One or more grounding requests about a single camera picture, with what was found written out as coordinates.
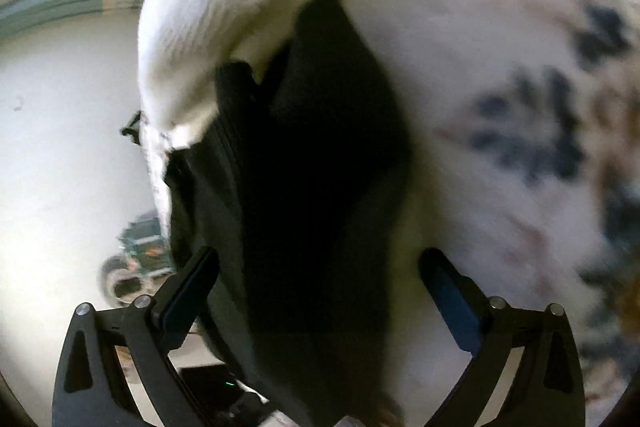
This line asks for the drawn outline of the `black white-striped sweater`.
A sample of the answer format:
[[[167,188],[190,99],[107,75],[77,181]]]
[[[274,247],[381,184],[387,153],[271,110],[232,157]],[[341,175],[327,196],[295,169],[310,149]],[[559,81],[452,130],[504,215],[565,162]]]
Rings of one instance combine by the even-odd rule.
[[[169,159],[171,246],[220,275],[215,355],[302,426],[380,419],[390,231],[412,147],[384,72],[338,0],[311,0],[262,74],[206,78],[218,113]]]

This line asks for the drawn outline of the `green patterned storage box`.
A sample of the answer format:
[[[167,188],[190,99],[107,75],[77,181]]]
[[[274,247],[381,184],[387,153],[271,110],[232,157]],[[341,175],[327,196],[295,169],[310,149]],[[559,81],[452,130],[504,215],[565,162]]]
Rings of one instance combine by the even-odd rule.
[[[174,272],[174,264],[156,210],[142,213],[130,221],[122,229],[119,242],[128,265],[142,277],[155,279]]]

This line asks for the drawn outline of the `black object beside bed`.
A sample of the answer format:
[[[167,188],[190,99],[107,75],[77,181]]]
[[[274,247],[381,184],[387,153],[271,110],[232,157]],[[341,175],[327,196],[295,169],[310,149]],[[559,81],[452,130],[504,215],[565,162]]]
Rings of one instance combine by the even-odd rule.
[[[143,114],[141,110],[138,110],[136,113],[134,113],[134,115],[131,116],[127,124],[125,124],[125,126],[119,130],[119,134],[124,138],[129,139],[132,144],[140,146],[142,124]]]

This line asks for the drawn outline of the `white floral bed sheet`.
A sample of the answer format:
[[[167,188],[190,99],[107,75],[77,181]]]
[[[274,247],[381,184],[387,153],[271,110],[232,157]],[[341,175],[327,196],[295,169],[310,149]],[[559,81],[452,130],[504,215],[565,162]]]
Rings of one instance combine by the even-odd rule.
[[[639,373],[638,3],[338,1],[390,83],[412,147],[390,231],[372,426],[427,424],[472,359],[420,279],[427,248],[513,308],[562,306],[584,426],[612,423]],[[219,66],[243,62],[262,77],[273,54],[262,68]],[[198,141],[162,150],[142,140],[171,250],[165,174],[172,153]]]

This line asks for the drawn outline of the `striped window curtain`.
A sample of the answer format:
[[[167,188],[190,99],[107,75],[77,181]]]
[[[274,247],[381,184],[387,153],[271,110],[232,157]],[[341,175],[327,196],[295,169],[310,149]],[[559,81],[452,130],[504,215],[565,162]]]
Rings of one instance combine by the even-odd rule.
[[[6,40],[66,18],[134,12],[144,0],[13,0],[1,5],[1,39]]]

